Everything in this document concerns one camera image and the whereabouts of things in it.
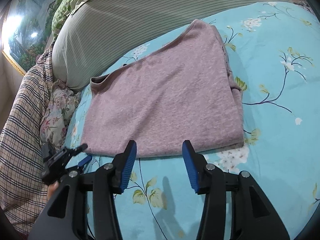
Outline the person's left hand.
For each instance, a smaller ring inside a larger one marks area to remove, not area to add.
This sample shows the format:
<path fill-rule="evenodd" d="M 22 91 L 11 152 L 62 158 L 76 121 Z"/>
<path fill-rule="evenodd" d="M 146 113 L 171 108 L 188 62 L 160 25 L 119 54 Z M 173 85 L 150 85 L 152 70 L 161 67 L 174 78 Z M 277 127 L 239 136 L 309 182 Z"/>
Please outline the person's left hand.
<path fill-rule="evenodd" d="M 47 190 L 47 200 L 50 200 L 53 193 L 56 191 L 56 189 L 59 187 L 60 183 L 58 181 L 54 182 L 53 184 L 48 186 Z"/>

